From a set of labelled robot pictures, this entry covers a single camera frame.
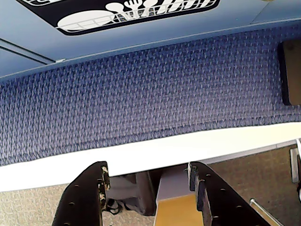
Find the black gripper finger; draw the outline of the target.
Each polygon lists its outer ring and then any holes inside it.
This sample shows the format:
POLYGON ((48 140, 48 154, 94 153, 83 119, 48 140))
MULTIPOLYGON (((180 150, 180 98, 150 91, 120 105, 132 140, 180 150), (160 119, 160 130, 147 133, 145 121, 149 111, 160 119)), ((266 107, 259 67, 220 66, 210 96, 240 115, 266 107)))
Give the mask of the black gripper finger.
POLYGON ((190 191, 195 193, 196 209, 205 226, 268 226, 222 177, 200 161, 188 163, 190 191))
POLYGON ((106 161, 97 161, 80 173, 64 190, 52 225, 102 226, 110 178, 106 161))

